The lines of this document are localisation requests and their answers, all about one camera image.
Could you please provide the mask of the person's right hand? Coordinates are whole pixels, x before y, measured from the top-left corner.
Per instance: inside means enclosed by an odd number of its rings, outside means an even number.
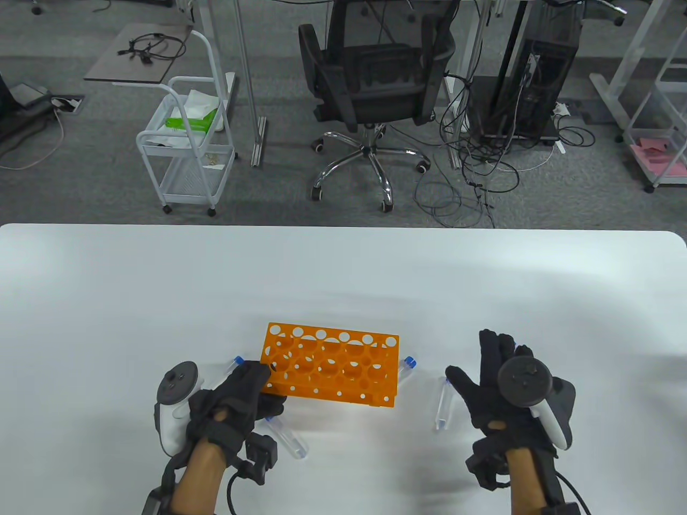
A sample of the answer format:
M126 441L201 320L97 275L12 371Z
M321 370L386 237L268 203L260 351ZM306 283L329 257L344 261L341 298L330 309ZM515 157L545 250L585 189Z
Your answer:
M473 426L486 436L478 442L478 453L505 454L525 448L557 456L542 425L530 410L508 402L498 386L501 367L516 357L533 357L532 350L526 345L517 346L510 334L497 334L490 329L479 331L479 348L478 384L459 367L449 366L445 370L447 380L464 400Z

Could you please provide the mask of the person's left hand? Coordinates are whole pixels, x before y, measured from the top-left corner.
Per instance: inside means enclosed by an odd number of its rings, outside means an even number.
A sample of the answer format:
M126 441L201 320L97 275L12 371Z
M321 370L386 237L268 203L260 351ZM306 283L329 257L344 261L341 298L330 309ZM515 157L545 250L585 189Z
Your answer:
M268 365L246 360L218 387L194 393L189 398L187 439L194 443L206 439L218 446L226 466L231 466L255 422L284 412L285 396L262 391L271 375Z

